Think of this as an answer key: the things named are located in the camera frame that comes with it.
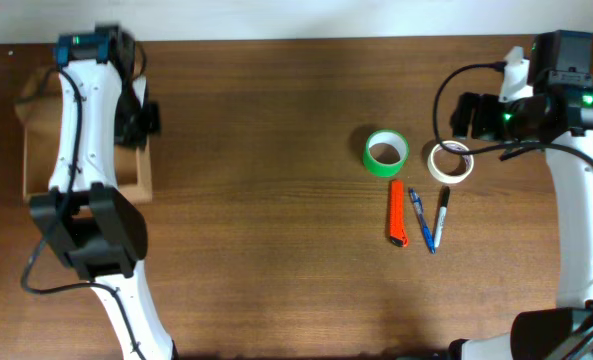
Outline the beige masking tape roll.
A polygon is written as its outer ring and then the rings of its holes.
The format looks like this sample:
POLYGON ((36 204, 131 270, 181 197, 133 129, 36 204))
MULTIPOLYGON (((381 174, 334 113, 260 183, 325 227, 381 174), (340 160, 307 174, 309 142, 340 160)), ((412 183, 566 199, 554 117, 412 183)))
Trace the beige masking tape roll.
POLYGON ((453 140, 447 140, 443 145, 436 144, 427 156, 429 173, 444 184, 463 182, 474 169, 474 157, 462 155, 468 150, 467 146, 453 140))

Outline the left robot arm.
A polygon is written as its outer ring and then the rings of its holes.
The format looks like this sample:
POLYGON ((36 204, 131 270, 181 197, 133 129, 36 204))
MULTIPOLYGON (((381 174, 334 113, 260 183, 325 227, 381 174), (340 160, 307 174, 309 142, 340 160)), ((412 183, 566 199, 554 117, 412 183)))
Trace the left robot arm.
POLYGON ((147 58, 117 24, 65 33, 54 49, 62 91, 60 144, 48 190, 29 201, 41 233, 20 277, 35 295, 91 289, 126 359, 176 359, 145 272, 146 222, 119 191, 117 146, 142 150, 160 130, 147 58))

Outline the orange utility knife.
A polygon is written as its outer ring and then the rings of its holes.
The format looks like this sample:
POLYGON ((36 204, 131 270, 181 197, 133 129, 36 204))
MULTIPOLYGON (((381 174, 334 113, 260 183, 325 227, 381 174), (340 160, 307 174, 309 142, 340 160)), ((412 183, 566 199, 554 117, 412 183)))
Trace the orange utility knife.
POLYGON ((389 188, 389 238, 398 247, 408 246, 404 223, 403 182, 392 180, 389 188))

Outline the brown cardboard box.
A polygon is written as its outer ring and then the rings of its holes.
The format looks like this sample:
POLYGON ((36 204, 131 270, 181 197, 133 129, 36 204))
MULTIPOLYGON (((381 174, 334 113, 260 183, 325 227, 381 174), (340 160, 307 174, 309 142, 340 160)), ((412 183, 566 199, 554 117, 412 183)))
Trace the brown cardboard box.
MULTIPOLYGON (((48 191, 59 141, 62 115, 62 90, 55 74, 37 68, 26 82, 15 113, 24 127, 22 194, 25 201, 48 191)), ((117 146, 114 165, 118 189, 134 204, 152 200, 150 149, 117 146)))

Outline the green tape roll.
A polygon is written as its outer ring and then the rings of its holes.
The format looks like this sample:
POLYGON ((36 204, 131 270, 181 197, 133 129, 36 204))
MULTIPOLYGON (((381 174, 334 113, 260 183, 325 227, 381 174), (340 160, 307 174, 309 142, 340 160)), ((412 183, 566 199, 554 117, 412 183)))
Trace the green tape roll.
POLYGON ((392 177, 405 164, 410 148, 407 139, 393 130, 379 130, 372 133, 363 151, 363 165, 378 177, 392 177))

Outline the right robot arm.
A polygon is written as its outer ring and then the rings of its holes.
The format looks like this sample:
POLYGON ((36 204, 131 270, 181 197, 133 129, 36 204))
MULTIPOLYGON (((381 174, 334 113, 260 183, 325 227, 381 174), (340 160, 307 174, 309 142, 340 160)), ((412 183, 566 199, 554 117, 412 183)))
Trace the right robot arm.
POLYGON ((593 359, 592 36, 558 30, 512 49, 491 69, 498 95, 464 93, 450 119, 456 138, 488 142, 507 160, 541 150, 556 192, 560 280, 556 306, 519 314, 509 333, 453 341, 451 359, 593 359))

